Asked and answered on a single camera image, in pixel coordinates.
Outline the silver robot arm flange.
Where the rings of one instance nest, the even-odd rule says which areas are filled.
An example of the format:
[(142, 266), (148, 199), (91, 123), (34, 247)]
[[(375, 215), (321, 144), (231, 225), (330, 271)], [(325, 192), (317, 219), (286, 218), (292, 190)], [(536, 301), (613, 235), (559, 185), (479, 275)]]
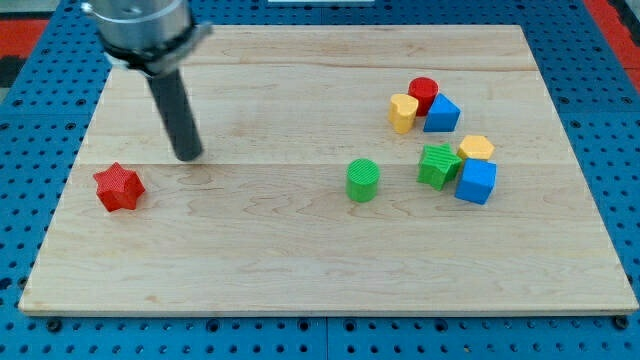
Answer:
[(187, 0), (87, 0), (81, 10), (95, 22), (111, 64), (149, 78), (178, 69), (213, 32)]

